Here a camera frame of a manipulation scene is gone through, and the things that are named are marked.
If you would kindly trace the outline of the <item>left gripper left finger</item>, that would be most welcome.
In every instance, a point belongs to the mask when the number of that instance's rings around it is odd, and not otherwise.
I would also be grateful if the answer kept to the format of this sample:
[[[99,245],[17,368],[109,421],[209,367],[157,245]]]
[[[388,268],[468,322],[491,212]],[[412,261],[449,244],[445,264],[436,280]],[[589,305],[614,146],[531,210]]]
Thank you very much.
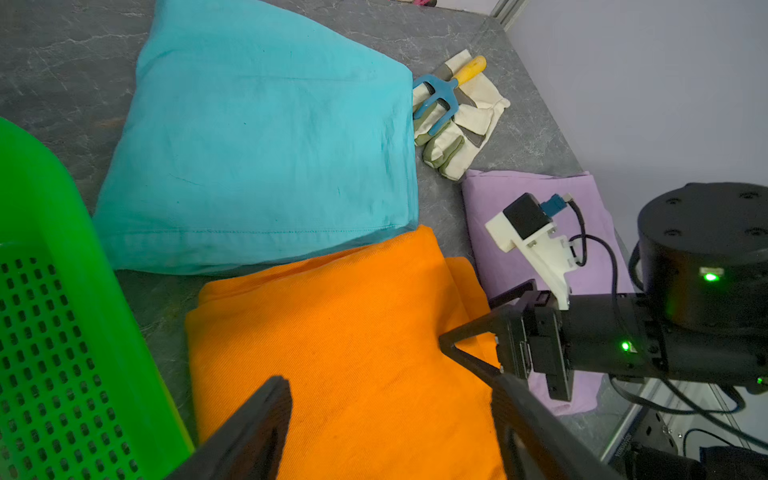
[[[288,380],[268,379],[170,479],[275,479],[286,444],[292,396]]]

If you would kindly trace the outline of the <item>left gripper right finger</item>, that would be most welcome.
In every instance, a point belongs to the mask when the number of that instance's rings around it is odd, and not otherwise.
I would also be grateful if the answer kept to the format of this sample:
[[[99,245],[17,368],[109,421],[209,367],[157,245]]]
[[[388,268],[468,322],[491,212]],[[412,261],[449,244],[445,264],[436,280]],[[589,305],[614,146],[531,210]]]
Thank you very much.
[[[618,479],[511,375],[492,380],[491,412],[508,479]]]

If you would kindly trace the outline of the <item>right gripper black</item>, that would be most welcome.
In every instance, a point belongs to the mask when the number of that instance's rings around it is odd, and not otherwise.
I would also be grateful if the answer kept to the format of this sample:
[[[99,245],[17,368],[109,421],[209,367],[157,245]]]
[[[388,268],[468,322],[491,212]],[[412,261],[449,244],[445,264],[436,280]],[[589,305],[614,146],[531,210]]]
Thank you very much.
[[[536,281],[530,279],[492,297],[488,304],[499,315],[496,321],[489,313],[454,328],[439,336],[439,348],[445,356],[492,387],[501,370],[460,349],[458,344],[494,333],[497,357],[505,373],[523,380],[533,372],[540,373],[545,376],[548,397],[569,402],[574,374],[565,358],[561,311],[551,292],[536,289]]]

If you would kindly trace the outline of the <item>purple pants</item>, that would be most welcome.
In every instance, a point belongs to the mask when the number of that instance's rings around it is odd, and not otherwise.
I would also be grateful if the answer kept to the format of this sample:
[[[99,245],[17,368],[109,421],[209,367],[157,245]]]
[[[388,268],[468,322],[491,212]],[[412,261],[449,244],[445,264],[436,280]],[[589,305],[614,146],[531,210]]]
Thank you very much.
[[[491,311],[441,350],[486,383],[520,377],[555,415],[593,410],[603,376],[570,364],[565,321],[585,332],[634,291],[593,177],[471,170],[462,192]]]

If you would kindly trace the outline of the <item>orange pants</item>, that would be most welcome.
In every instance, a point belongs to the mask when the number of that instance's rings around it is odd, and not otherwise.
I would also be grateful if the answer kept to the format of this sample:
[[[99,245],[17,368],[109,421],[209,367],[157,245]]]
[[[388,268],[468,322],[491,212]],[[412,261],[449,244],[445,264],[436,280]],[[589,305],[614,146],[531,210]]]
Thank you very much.
[[[491,390],[438,345],[488,310],[427,227],[210,282],[186,318],[198,437],[282,376],[283,479],[500,479]]]

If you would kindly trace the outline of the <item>green plastic basket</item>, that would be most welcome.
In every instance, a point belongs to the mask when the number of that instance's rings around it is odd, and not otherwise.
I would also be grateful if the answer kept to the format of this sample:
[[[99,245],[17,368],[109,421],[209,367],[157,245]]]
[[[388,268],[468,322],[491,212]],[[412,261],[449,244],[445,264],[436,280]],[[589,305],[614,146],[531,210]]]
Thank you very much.
[[[194,452],[89,212],[1,124],[1,475],[163,479]]]

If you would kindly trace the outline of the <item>teal pants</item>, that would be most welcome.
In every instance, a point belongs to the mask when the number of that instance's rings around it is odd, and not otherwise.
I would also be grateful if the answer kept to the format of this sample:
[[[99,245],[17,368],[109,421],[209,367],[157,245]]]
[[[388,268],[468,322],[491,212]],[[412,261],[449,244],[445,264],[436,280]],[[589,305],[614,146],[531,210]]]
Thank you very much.
[[[159,1],[93,222],[110,265],[271,266],[418,225],[411,71],[261,1]]]

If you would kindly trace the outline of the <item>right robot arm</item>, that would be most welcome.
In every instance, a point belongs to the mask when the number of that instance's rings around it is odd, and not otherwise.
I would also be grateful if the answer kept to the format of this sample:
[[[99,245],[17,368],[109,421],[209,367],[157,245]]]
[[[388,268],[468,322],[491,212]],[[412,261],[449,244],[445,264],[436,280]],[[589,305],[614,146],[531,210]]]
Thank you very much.
[[[490,312],[439,339],[441,351],[485,383],[501,374],[545,377],[568,401],[578,371],[767,388],[767,190],[748,183],[690,183],[644,206],[635,293],[577,295],[583,266],[556,232],[567,196],[523,194],[488,221],[503,251],[518,250],[545,283],[528,280]]]

